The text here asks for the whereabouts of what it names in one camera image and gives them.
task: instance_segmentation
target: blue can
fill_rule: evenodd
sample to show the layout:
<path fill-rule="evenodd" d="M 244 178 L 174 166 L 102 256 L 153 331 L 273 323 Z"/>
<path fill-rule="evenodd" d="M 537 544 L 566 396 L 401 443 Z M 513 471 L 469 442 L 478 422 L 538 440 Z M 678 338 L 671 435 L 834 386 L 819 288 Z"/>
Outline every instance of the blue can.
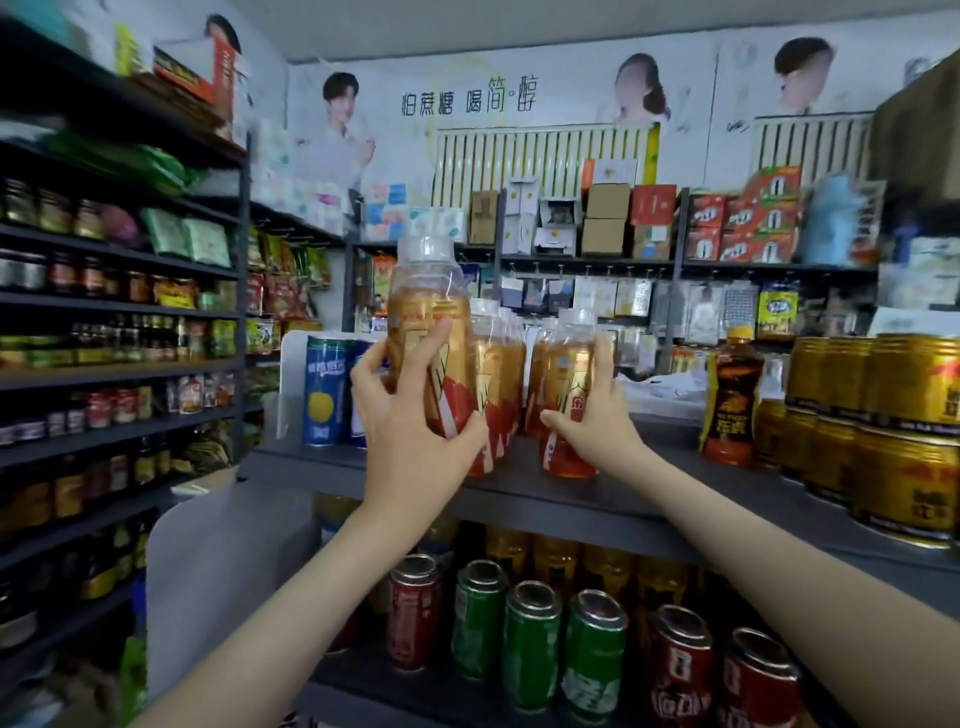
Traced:
<path fill-rule="evenodd" d="M 311 336 L 303 377 L 303 444 L 335 445 L 347 408 L 348 342 Z"/>

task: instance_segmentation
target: ceiling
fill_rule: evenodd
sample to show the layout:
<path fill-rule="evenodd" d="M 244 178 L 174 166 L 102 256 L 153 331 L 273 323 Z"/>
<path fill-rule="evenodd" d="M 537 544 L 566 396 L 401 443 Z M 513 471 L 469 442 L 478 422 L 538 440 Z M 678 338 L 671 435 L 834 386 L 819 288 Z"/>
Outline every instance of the ceiling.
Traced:
<path fill-rule="evenodd" d="M 824 22 L 956 0 L 232 0 L 290 61 L 389 58 Z"/>

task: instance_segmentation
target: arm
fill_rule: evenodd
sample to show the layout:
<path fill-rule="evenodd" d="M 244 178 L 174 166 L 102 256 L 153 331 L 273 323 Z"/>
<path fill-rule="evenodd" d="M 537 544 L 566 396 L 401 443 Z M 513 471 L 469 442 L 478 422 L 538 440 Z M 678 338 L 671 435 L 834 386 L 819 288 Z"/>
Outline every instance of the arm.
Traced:
<path fill-rule="evenodd" d="M 449 329 L 449 321 L 440 322 L 404 359 L 393 396 L 377 375 L 386 343 L 367 351 L 351 374 L 369 447 L 363 504 L 327 546 L 134 728 L 271 728 L 279 723 L 350 613 L 417 543 L 487 442 L 481 417 L 474 416 L 450 441 L 427 429 L 426 367 Z"/>
<path fill-rule="evenodd" d="M 598 337 L 580 423 L 543 412 L 577 451 L 659 506 L 863 728 L 956 726 L 960 625 L 795 538 L 662 460 L 636 433 Z"/>

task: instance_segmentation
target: plastic bottle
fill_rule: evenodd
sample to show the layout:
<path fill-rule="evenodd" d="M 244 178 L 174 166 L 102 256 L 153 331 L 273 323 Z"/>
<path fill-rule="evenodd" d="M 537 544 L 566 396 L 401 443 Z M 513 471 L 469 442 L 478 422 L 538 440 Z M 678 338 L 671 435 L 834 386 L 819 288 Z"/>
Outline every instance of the plastic bottle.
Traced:
<path fill-rule="evenodd" d="M 563 412 L 574 422 L 584 417 L 593 365 L 596 314 L 583 308 L 560 312 L 560 323 L 547 341 L 543 359 L 540 406 Z M 540 436 L 540 463 L 560 477 L 593 477 L 590 465 L 559 434 L 544 429 Z"/>
<path fill-rule="evenodd" d="M 401 239 L 390 281 L 387 322 L 387 354 L 395 379 L 404 355 L 443 317 L 451 319 L 453 327 L 427 372 L 424 407 L 430 429 L 450 439 L 463 430 L 477 408 L 467 281 L 450 238 Z"/>
<path fill-rule="evenodd" d="M 710 353 L 707 412 L 700 452 L 725 465 L 754 462 L 754 408 L 759 400 L 763 357 L 750 345 L 753 330 L 732 326 L 727 343 Z"/>

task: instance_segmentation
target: green can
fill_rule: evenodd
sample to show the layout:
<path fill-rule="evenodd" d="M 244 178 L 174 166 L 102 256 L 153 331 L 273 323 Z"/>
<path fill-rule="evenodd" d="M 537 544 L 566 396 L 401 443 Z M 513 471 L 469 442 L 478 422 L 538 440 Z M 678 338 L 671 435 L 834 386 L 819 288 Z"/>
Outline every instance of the green can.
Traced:
<path fill-rule="evenodd" d="M 620 695 L 627 616 L 616 599 L 584 589 L 570 602 L 561 689 L 581 719 L 601 722 Z"/>
<path fill-rule="evenodd" d="M 503 689 L 514 706 L 536 713 L 557 691 L 558 641 L 564 607 L 546 584 L 521 581 L 507 595 L 503 621 Z"/>
<path fill-rule="evenodd" d="M 450 649 L 466 677 L 487 676 L 500 653 L 507 574 L 494 561 L 471 561 L 457 575 L 456 620 Z"/>

